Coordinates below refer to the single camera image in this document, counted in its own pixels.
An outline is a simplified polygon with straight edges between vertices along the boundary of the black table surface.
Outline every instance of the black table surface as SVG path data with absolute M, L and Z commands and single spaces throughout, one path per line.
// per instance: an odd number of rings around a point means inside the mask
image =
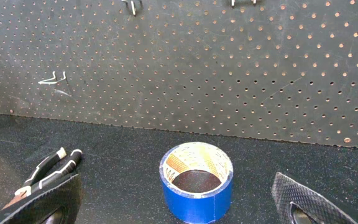
M 232 205 L 218 223 L 278 223 L 271 194 L 278 171 L 358 212 L 358 149 L 7 115 L 0 115 L 0 209 L 64 147 L 84 152 L 76 223 L 181 223 L 165 205 L 158 165 L 173 146 L 192 141 L 221 148 L 234 166 Z

